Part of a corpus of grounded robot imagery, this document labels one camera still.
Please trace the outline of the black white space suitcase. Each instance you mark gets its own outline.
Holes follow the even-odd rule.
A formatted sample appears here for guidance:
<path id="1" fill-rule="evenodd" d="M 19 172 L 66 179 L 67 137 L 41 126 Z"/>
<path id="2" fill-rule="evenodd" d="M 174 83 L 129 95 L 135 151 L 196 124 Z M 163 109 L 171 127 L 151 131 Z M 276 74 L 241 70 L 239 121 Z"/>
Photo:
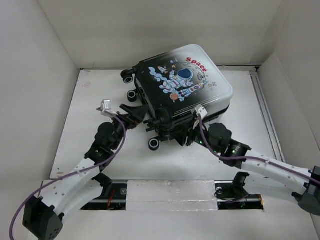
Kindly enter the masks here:
<path id="1" fill-rule="evenodd" d="M 234 91 L 204 49 L 189 44 L 140 61 L 120 76 L 125 84 L 134 83 L 127 99 L 140 99 L 148 106 L 147 131 L 157 136 L 148 147 L 156 151 L 161 142 L 171 141 L 178 131 L 194 127 L 195 108 L 207 110 L 203 123 L 218 119 L 230 106 Z"/>

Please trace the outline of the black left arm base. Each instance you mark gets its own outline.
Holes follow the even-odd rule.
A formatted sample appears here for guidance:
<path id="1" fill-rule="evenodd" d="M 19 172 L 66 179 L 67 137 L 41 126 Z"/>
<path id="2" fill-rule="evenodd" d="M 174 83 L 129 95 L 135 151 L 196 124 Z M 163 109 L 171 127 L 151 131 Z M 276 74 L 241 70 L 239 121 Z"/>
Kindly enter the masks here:
<path id="1" fill-rule="evenodd" d="M 84 205 L 83 211 L 125 211 L 128 193 L 127 180 L 111 180 L 100 173 L 94 178 L 103 187 L 99 197 Z"/>

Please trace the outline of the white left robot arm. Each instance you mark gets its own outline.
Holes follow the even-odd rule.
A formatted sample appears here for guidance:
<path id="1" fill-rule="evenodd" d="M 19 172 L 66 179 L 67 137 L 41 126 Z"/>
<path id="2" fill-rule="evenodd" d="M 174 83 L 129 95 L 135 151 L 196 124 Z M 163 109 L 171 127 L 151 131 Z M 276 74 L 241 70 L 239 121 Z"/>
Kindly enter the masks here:
<path id="1" fill-rule="evenodd" d="M 103 170 L 124 145 L 127 131 L 142 123 L 148 112 L 146 105 L 133 107 L 121 104 L 120 108 L 125 114 L 100 107 L 99 111 L 111 121 L 98 127 L 94 142 L 84 158 L 71 173 L 51 181 L 55 184 L 52 190 L 27 200 L 22 223 L 37 239 L 54 240 L 68 215 L 91 200 L 104 199 L 111 194 L 113 181 L 103 174 Z"/>

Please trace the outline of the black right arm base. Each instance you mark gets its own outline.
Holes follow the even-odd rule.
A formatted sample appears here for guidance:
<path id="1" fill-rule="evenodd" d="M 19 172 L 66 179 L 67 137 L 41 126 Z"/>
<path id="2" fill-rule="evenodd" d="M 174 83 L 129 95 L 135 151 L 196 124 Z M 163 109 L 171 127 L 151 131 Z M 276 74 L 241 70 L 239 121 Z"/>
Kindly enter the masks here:
<path id="1" fill-rule="evenodd" d="M 245 180 L 249 173 L 238 172 L 234 179 L 215 182 L 214 196 L 217 199 L 217 209 L 222 210 L 264 210 L 262 197 L 258 194 L 248 194 Z"/>

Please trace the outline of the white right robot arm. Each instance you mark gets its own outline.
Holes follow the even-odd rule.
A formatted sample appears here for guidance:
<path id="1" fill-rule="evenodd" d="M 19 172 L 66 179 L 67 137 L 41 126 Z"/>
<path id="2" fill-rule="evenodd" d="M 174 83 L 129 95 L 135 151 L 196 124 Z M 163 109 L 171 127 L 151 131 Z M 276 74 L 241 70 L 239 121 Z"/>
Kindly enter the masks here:
<path id="1" fill-rule="evenodd" d="M 208 149 L 225 165 L 240 171 L 231 184 L 237 197 L 266 195 L 297 204 L 302 210 L 320 214 L 320 168 L 290 165 L 252 150 L 232 139 L 232 132 L 222 123 L 208 129 L 201 124 L 182 132 L 185 145 L 197 143 Z"/>

